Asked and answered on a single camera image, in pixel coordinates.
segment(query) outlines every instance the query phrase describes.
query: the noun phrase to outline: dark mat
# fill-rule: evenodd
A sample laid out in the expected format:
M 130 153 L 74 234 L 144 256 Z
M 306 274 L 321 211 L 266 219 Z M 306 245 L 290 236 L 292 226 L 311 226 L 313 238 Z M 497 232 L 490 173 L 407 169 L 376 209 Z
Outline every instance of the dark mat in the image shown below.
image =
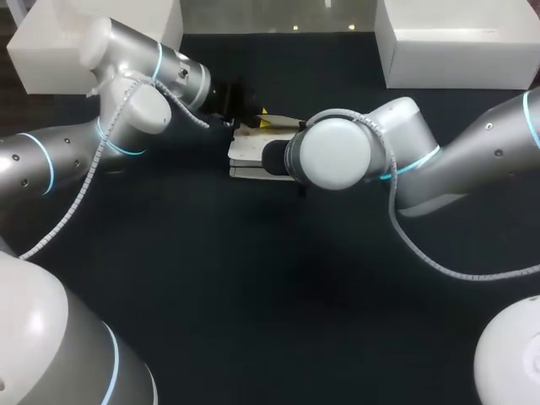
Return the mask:
M 442 145 L 518 94 L 386 90 L 372 34 L 187 36 L 182 51 L 217 77 L 243 75 L 273 114 L 369 112 L 413 97 Z M 96 107 L 60 97 L 56 124 Z M 540 276 L 439 275 L 394 234 L 378 182 L 302 199 L 293 184 L 230 179 L 224 129 L 176 114 L 156 138 L 143 163 L 96 181 L 36 261 L 148 363 L 160 404 L 478 404 L 478 338 L 538 294 Z M 529 266 L 540 262 L 537 184 L 516 176 L 404 227 L 456 270 Z M 19 208 L 5 224 L 13 248 L 37 240 L 72 193 Z

